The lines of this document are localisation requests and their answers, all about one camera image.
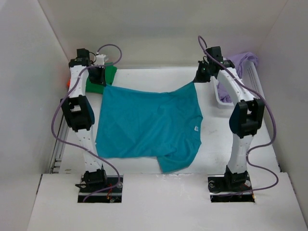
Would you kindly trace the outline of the green t shirt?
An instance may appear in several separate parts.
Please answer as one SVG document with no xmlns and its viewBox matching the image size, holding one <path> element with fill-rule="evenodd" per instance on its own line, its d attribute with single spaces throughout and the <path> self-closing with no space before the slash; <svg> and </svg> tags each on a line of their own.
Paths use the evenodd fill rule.
<svg viewBox="0 0 308 231">
<path fill-rule="evenodd" d="M 113 65 L 105 67 L 106 85 L 112 85 L 114 78 L 115 78 L 116 71 L 117 71 L 117 68 Z M 92 84 L 87 78 L 86 92 L 103 94 L 104 87 L 105 86 L 102 86 L 102 85 Z"/>
</svg>

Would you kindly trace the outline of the teal t shirt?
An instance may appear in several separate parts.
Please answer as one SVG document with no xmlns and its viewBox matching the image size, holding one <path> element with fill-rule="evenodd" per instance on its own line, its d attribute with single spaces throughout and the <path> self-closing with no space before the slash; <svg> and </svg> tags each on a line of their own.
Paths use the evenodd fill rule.
<svg viewBox="0 0 308 231">
<path fill-rule="evenodd" d="M 202 120 L 194 83 L 161 93 L 107 86 L 97 153 L 104 158 L 154 157 L 162 172 L 179 171 L 199 151 Z"/>
</svg>

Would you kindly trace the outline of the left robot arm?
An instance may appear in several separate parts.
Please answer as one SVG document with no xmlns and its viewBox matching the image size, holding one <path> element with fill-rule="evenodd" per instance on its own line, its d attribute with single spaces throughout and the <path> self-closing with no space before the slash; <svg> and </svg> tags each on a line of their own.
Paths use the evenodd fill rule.
<svg viewBox="0 0 308 231">
<path fill-rule="evenodd" d="M 75 132 L 80 146 L 86 150 L 83 153 L 85 173 L 81 183 L 76 186 L 82 193 L 92 193 L 107 186 L 107 176 L 102 161 L 97 158 L 97 150 L 93 135 L 95 116 L 86 97 L 86 83 L 106 86 L 105 67 L 93 67 L 83 71 L 85 67 L 93 66 L 90 51 L 77 49 L 77 56 L 69 62 L 71 72 L 69 90 L 71 93 L 64 100 L 61 108 L 67 125 Z"/>
</svg>

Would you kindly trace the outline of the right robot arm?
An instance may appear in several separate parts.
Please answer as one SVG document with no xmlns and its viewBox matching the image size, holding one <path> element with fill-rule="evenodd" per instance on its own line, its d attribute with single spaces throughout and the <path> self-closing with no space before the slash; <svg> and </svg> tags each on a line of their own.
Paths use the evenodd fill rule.
<svg viewBox="0 0 308 231">
<path fill-rule="evenodd" d="M 210 82 L 214 77 L 227 90 L 234 110 L 229 118 L 233 134 L 231 157 L 223 176 L 209 176 L 208 188 L 211 193 L 239 193 L 250 190 L 247 171 L 247 151 L 260 129 L 265 105 L 244 87 L 234 64 L 225 60 L 219 46 L 204 50 L 205 57 L 198 62 L 195 83 Z"/>
</svg>

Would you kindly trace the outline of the lilac t shirt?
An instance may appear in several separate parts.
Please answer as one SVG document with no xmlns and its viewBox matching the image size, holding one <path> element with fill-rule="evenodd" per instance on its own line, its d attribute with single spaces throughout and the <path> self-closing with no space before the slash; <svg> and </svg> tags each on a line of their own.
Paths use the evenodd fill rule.
<svg viewBox="0 0 308 231">
<path fill-rule="evenodd" d="M 257 55 L 252 52 L 244 52 L 232 56 L 226 57 L 227 60 L 231 60 L 235 65 L 235 69 L 239 78 L 243 77 L 244 72 L 244 63 L 246 61 L 251 61 L 254 63 L 255 67 L 258 66 L 259 60 Z M 223 103 L 232 103 L 232 100 L 225 89 L 225 87 L 219 82 L 217 85 L 218 97 L 219 100 Z"/>
</svg>

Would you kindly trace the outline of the white laundry basket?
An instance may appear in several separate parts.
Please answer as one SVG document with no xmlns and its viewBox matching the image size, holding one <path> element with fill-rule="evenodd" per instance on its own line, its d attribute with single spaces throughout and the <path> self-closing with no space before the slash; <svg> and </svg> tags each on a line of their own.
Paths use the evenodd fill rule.
<svg viewBox="0 0 308 231">
<path fill-rule="evenodd" d="M 242 82 L 245 86 L 257 91 L 259 94 L 261 94 L 263 97 L 264 92 L 261 87 L 259 77 L 257 74 L 257 70 L 255 67 L 255 64 L 252 61 L 246 60 L 243 62 L 243 68 L 242 68 Z M 217 101 L 217 107 L 219 109 L 232 109 L 233 108 L 233 103 L 224 103 L 219 99 L 219 94 L 218 94 L 218 84 L 219 82 L 212 77 L 211 82 L 214 87 L 214 92 L 215 92 L 215 97 Z"/>
</svg>

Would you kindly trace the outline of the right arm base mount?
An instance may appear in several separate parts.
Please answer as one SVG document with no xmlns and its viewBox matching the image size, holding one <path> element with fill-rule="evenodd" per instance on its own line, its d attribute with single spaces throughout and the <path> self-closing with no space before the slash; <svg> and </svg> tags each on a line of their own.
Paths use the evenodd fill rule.
<svg viewBox="0 0 308 231">
<path fill-rule="evenodd" d="M 249 176 L 244 182 L 237 182 L 230 186 L 227 185 L 224 175 L 209 175 L 207 179 L 212 203 L 255 202 Z"/>
</svg>

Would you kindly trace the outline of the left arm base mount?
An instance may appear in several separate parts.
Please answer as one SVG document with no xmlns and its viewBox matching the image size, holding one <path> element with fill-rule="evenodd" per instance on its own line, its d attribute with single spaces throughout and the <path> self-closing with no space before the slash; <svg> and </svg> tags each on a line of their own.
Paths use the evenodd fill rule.
<svg viewBox="0 0 308 231">
<path fill-rule="evenodd" d="M 123 190 L 123 175 L 120 176 L 120 184 L 118 184 L 118 176 L 108 176 L 107 184 L 95 185 L 92 188 L 86 186 L 84 179 L 81 178 L 78 187 L 78 203 L 121 203 Z"/>
</svg>

